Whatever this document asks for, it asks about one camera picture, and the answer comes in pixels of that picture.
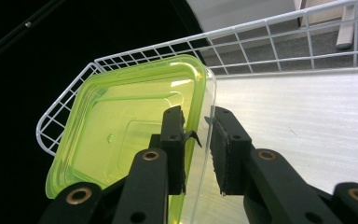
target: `wire rack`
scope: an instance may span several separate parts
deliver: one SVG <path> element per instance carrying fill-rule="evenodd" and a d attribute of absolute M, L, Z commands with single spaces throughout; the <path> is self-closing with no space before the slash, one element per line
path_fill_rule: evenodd
<path fill-rule="evenodd" d="M 319 15 L 347 9 L 354 11 L 352 17 L 312 22 Z M 337 49 L 338 34 L 346 27 L 351 27 L 352 44 Z M 96 59 L 43 114 L 36 126 L 38 144 L 55 155 L 78 88 L 88 77 L 178 54 L 197 57 L 218 76 L 358 67 L 358 0 L 335 1 Z"/>

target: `white wall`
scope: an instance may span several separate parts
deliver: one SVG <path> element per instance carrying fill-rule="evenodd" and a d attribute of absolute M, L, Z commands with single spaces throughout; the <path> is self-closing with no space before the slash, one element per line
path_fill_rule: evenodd
<path fill-rule="evenodd" d="M 296 10 L 294 0 L 187 0 L 187 2 L 204 32 Z"/>

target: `white surface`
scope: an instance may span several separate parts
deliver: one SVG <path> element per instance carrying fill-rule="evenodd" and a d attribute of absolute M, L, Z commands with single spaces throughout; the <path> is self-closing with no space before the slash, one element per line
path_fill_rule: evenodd
<path fill-rule="evenodd" d="M 358 183 L 358 68 L 219 77 L 216 97 L 256 148 L 280 152 L 310 185 Z M 242 197 L 219 195 L 211 156 L 192 223 L 247 223 Z"/>
<path fill-rule="evenodd" d="M 204 32 L 294 11 L 293 0 L 187 0 Z"/>

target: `green plastic lid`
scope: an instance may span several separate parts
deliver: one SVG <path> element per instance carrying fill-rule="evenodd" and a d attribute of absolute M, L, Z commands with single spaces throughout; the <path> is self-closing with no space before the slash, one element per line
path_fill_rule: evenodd
<path fill-rule="evenodd" d="M 170 107 L 180 105 L 186 131 L 196 131 L 207 76 L 207 68 L 197 58 L 179 55 L 86 80 L 48 172 L 47 196 L 55 198 L 81 181 L 104 189 L 126 176 L 134 155 L 148 148 L 151 134 L 160 133 L 163 112 Z M 193 148 L 194 141 L 186 144 L 187 174 Z"/>

